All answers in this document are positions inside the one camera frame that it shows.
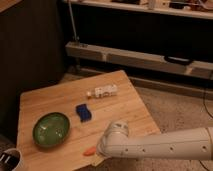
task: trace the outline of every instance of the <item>floor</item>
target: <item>floor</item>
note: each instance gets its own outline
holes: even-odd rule
[[[81,79],[66,73],[61,83]],[[155,89],[135,87],[162,132],[213,126],[213,119],[205,111],[203,100]],[[208,110],[213,113],[213,101],[207,100]],[[0,152],[14,145],[0,136]],[[203,164],[213,171],[213,162]],[[88,166],[79,171],[205,171],[199,161],[166,159],[108,159],[94,168]]]

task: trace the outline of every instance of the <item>orange object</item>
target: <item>orange object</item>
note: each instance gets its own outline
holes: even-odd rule
[[[89,149],[87,149],[87,150],[83,153],[83,155],[84,155],[84,156],[92,156],[92,155],[95,154],[95,152],[96,152],[96,147],[93,146],[93,147],[90,147]]]

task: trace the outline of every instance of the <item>wooden table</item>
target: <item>wooden table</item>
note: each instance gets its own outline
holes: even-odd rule
[[[116,84],[117,96],[87,99],[86,92],[98,86]],[[86,103],[92,120],[81,123],[75,107]],[[57,148],[41,150],[32,139],[33,126],[49,112],[62,112],[71,122],[66,141]],[[92,157],[82,153],[96,145],[111,121],[129,125],[130,137],[160,132],[146,106],[123,71],[67,82],[21,95],[17,148],[30,171],[70,171],[90,165]]]

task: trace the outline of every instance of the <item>bowl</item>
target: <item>bowl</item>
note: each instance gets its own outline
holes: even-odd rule
[[[33,140],[43,148],[61,144],[70,129],[68,117],[59,112],[48,113],[41,117],[33,128]]]

